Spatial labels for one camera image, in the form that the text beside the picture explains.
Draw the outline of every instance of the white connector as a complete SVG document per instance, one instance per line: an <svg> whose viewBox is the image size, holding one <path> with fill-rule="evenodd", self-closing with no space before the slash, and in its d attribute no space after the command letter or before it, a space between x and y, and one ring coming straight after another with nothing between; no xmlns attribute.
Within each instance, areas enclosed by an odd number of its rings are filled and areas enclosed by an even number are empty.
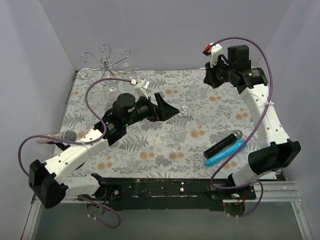
<svg viewBox="0 0 320 240"><path fill-rule="evenodd" d="M133 85L133 86L137 85L137 80L131 79L130 85Z"/></svg>
<svg viewBox="0 0 320 240"><path fill-rule="evenodd" d="M138 94L139 97L146 97L148 98L147 88L150 84L148 79L140 80L134 87L135 92Z"/></svg>
<svg viewBox="0 0 320 240"><path fill-rule="evenodd" d="M212 48L210 49L210 53L211 53L210 67L212 68L215 64L217 64L218 57L221 54L224 54L224 51L223 51L222 46L220 44L216 44L216 45L212 46Z"/></svg>

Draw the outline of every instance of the blue microphone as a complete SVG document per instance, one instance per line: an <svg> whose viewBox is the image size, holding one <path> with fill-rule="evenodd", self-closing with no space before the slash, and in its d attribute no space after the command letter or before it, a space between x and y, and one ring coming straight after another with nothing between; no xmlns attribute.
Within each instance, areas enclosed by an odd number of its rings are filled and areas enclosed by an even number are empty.
<svg viewBox="0 0 320 240"><path fill-rule="evenodd" d="M241 140L237 140L233 145L227 147L226 149L222 150L221 152L218 152L216 155L214 155L213 157L210 157L207 161L204 162L204 164L209 167L212 164L216 164L219 161L221 161L222 159L230 156L231 154L233 154L240 146L241 144L244 143L245 140L241 139Z"/></svg>

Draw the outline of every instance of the gray leaf pattern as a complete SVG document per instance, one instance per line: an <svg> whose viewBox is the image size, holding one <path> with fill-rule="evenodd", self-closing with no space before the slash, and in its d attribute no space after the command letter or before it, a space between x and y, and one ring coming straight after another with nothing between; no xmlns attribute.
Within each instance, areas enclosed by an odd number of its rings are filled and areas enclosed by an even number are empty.
<svg viewBox="0 0 320 240"><path fill-rule="evenodd" d="M193 81L202 82L204 70L157 70L137 71L138 79L150 81L147 93L156 104L154 93L171 105L180 109L190 101L189 86ZM90 84L99 80L101 72L95 72L90 80L76 79L70 96L61 131L73 130L83 137L97 123L97 119L85 105L84 96ZM124 91L124 83L119 84ZM97 84L88 95L92 109L103 116L106 109L102 101L102 85ZM209 88L205 99L196 102L192 114L179 113L166 122L138 122L127 128L127 134L111 147L92 156L84 165L72 172L72 176L98 173L103 177L114 178L210 178L221 163L210 167L204 165L203 152L215 143L239 129L244 137L252 131L254 124L246 104L237 89L225 83L218 89ZM169 131L176 122L187 129L186 139L181 152L171 152ZM237 154L217 175L226 178L248 162L248 154L258 148L255 134L247 147ZM56 148L54 155L61 151ZM275 179L274 173L264 176Z"/></svg>

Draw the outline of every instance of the glass panel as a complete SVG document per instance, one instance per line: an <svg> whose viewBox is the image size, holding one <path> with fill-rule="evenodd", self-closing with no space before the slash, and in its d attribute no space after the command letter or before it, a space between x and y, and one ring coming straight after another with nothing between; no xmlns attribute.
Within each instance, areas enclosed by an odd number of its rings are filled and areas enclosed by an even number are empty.
<svg viewBox="0 0 320 240"><path fill-rule="evenodd" d="M246 209L254 204L246 203ZM32 239L302 239L290 202L262 202L253 214L239 219L203 209L124 210L120 215L120 227L110 229L87 217L82 203L41 207ZM102 218L117 221L110 212Z"/></svg>

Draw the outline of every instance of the microphone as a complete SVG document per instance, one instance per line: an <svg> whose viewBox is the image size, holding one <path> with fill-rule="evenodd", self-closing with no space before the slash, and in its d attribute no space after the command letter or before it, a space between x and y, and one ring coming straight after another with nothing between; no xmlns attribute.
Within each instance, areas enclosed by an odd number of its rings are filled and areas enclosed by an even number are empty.
<svg viewBox="0 0 320 240"><path fill-rule="evenodd" d="M233 154L240 146L244 143L245 140L241 139L236 141L233 145L227 147L226 149L222 150L218 154L214 155L213 157L210 157L207 161L205 161L205 165L207 167L211 166L212 164L216 164L220 162L225 157L230 156Z"/></svg>
<svg viewBox="0 0 320 240"><path fill-rule="evenodd" d="M72 141L72 142L75 142L77 140L77 133L72 130L67 130L67 131L58 132L58 133L44 134L44 135L55 138L55 139L61 139L61 140ZM58 141L54 141L44 137L36 137L35 142L37 144L59 143Z"/></svg>
<svg viewBox="0 0 320 240"><path fill-rule="evenodd" d="M233 144L236 140L239 140L241 138L242 138L242 131L234 130L229 136L222 139L220 142L218 142L217 144L213 145L208 150L206 150L203 153L203 155L205 156L206 159L209 159L215 154L217 154L218 152L220 152L225 147L229 146L230 144Z"/></svg>

